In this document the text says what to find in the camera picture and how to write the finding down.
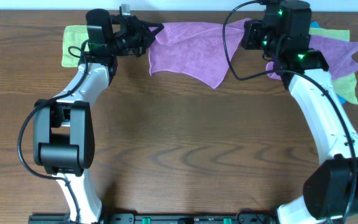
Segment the purple microfiber cloth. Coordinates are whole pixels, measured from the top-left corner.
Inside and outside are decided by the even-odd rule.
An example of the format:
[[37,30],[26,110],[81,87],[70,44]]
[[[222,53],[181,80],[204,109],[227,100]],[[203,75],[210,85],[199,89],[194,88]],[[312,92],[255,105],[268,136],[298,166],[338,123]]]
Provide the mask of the purple microfiber cloth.
[[211,22],[168,22],[149,48],[149,73],[189,75],[217,88],[244,35],[242,19],[226,26]]

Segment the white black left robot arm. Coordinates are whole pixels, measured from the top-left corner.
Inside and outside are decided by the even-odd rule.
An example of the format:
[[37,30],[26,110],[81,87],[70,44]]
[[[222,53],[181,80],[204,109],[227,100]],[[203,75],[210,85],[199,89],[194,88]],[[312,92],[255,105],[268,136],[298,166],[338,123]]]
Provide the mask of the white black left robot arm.
[[91,107],[111,84],[117,58],[145,54],[163,28],[123,8],[118,15],[105,9],[88,11],[87,36],[77,47],[77,74],[59,94],[36,102],[30,115],[34,162],[45,169],[44,178],[62,188],[70,208],[65,223],[99,222],[103,204],[90,172],[95,152]]

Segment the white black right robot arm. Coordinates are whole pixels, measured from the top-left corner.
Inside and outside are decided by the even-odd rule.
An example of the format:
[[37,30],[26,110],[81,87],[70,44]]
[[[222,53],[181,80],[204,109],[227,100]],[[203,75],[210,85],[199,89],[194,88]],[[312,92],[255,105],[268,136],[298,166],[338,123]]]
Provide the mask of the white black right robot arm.
[[303,193],[277,208],[277,223],[345,222],[358,215],[358,133],[333,88],[329,65],[311,47],[310,5],[264,1],[264,18],[245,23],[243,48],[262,50],[273,71],[299,104],[313,139],[319,167]]

